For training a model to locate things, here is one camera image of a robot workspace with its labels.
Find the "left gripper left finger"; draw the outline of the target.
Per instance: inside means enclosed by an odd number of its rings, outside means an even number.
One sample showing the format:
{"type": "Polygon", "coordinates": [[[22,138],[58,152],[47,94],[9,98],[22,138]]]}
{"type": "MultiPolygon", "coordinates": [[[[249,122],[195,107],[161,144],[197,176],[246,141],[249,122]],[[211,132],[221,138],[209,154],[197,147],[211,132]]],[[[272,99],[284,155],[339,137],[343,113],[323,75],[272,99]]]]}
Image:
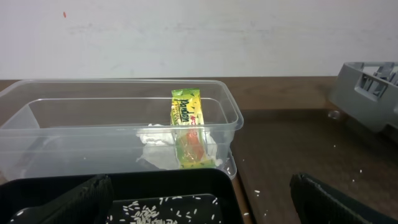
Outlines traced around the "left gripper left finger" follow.
{"type": "Polygon", "coordinates": [[[9,224],[106,223],[114,190],[107,175],[96,175],[49,203],[13,214],[9,224]]]}

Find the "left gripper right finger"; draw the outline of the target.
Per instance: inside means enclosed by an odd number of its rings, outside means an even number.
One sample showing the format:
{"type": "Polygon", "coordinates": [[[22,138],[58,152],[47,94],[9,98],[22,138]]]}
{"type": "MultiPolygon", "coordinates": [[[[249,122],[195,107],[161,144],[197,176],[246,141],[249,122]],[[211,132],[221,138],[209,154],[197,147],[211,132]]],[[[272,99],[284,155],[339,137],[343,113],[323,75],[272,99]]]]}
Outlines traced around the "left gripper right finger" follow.
{"type": "Polygon", "coordinates": [[[306,173],[290,179],[290,196],[304,224],[397,224],[365,204],[306,173]]]}

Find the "yellow snack wrapper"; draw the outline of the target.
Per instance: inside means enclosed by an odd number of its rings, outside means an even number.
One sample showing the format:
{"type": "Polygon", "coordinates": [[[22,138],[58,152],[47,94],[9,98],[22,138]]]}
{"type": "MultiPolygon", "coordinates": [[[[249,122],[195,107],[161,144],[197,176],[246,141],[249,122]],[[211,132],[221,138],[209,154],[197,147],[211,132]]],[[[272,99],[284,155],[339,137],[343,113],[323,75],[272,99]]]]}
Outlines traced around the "yellow snack wrapper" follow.
{"type": "Polygon", "coordinates": [[[170,124],[180,129],[175,132],[176,156],[181,169],[214,168],[215,161],[206,151],[200,90],[184,88],[172,91],[170,124]]]}

